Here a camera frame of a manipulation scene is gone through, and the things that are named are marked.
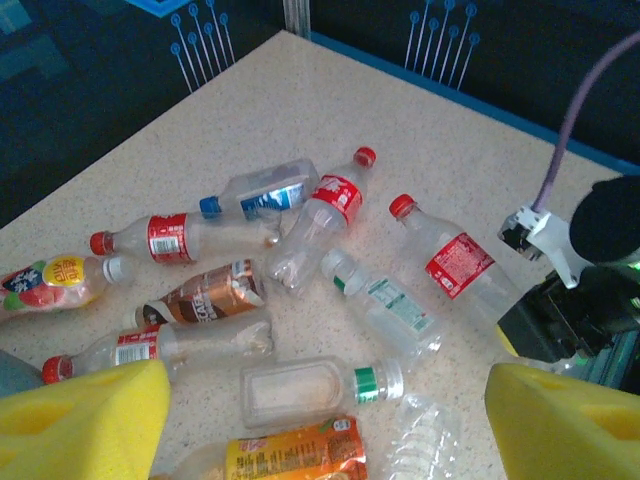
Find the red label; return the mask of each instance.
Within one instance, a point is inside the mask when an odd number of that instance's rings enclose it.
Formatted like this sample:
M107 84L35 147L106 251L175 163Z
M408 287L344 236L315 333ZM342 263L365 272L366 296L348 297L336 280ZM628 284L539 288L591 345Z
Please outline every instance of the red label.
M494 263L473 238L461 233L427 263L425 270L454 299Z
M337 175L322 177L311 197L325 201L337 209L344 215L347 225L353 222L362 206L362 194L358 187Z
M136 333L120 335L116 346L115 365L158 358L160 327L161 325L152 325Z
M187 214L155 215L149 219L149 252L158 263L190 262L187 252Z

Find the bottle label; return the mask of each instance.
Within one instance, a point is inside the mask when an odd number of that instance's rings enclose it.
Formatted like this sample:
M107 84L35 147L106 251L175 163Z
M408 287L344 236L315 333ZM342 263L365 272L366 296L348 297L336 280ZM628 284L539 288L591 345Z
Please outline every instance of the bottle label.
M146 327L136 333L118 337L115 365L158 358L158 332L160 325Z
M146 325L210 322L263 307L262 285L250 259L224 265L187 280L142 307Z
M255 218L256 208L269 208L271 210L284 211L302 205L305 200L304 183L297 183L288 187L279 188L263 195L247 198L240 202L248 220Z
M427 315L420 304L388 278L373 284L367 293L415 333L422 333L433 323L433 318Z
M40 260L0 282L2 308L6 311L64 308L61 303L65 288L73 288L84 280L83 257L64 255L48 261ZM93 296L88 296L84 301L75 300L71 306L80 307L93 299Z
M425 270L451 298L456 298L495 260L466 233L447 243Z
M358 404L372 403L378 400L378 381L373 368L358 368L355 370L355 374Z
M154 215L149 219L147 241L157 263L190 262L187 251L187 214Z
M362 206L362 194L358 187L337 175L323 176L311 197L327 202L342 213L347 225L353 222Z
M224 478L233 480L367 480L354 417L259 438L232 440Z

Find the white lid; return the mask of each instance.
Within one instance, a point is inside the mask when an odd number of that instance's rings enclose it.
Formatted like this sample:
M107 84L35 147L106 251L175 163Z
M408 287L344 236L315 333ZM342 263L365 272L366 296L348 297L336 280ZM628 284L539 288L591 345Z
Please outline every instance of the white lid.
M125 330L131 330L134 328L140 328L138 322L136 322L136 313L138 309L133 310L132 312L127 312L122 317L122 326Z
M380 361L387 374L387 400L394 400L404 394L404 377L400 362L394 358Z
M109 257L102 262L102 272L107 282L128 283L133 280L133 267L131 262L124 257Z
M327 252L327 254L322 259L322 263L320 264L322 274L329 280L333 280L333 270L338 266L340 262L350 257L351 256L341 248L332 248Z

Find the countertop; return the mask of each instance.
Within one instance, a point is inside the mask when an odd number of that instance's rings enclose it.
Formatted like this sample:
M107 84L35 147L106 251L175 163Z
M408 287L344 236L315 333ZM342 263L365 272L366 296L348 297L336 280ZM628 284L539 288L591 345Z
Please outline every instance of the countertop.
M360 145L374 148L378 161L365 208L342 242L357 258L401 269L404 232L388 205L407 192L424 210L464 226L523 291L550 270L545 260L530 263L518 256L496 232L537 193L552 145L288 33L273 37L0 230L1 269L13 271L57 253L88 253L92 232L118 230L148 214L195 209L233 175L301 157L325 173L349 161ZM567 154L549 209L570 218L591 184L612 176ZM290 225L294 214L287 217ZM50 356L77 353L119 329L125 312L221 262L145 265L132 288L115 288L83 310L6 322L0 348L38 367ZM271 302L279 358L335 354L356 366L368 364L380 356L380 345L349 318L323 280L317 276L301 300ZM414 287L433 293L423 280ZM437 308L450 331L410 390L461 412L457 478L505 478L484 411L489 365L465 328L468 320L445 301ZM154 473L173 470L206 443L263 433L242 427L238 399L235 372L212 370L178 383ZM354 412L370 458L385 448L396 406L385 402Z

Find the orange label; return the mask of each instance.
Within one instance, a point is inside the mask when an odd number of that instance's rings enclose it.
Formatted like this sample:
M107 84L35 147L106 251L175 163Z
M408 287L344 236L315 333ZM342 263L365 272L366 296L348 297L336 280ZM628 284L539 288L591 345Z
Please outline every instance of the orange label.
M229 442L226 480L367 480L356 419Z
M473 238L461 233L427 263L425 270L454 299L494 263Z

